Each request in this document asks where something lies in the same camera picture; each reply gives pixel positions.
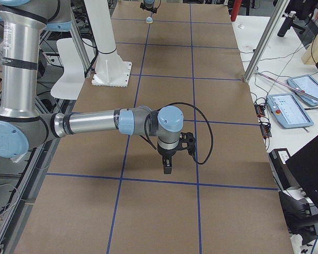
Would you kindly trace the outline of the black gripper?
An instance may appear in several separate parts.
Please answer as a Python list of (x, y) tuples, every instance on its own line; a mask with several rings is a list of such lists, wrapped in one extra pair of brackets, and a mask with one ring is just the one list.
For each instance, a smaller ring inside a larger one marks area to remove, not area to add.
[(162, 156), (164, 174), (172, 173), (172, 157), (176, 154), (175, 149), (164, 149), (161, 146), (157, 147), (159, 154)]

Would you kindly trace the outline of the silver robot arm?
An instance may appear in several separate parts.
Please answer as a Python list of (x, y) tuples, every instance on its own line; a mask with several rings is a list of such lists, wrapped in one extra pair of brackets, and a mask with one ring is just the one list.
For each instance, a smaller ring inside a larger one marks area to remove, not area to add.
[(145, 106), (72, 114), (36, 110), (40, 33), (69, 31), (70, 12), (70, 1), (0, 1), (4, 21), (0, 157), (16, 157), (67, 135), (116, 129), (127, 135), (156, 136), (164, 173), (170, 174), (172, 157), (182, 148), (183, 128), (183, 113), (173, 105), (157, 111)]

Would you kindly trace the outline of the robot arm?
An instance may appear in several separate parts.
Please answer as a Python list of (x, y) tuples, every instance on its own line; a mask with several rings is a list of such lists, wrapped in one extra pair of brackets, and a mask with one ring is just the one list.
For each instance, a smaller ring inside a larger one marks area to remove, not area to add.
[(142, 10), (149, 11), (151, 13), (157, 13), (157, 7), (154, 6), (155, 1), (154, 0), (143, 0), (140, 3), (140, 8)]

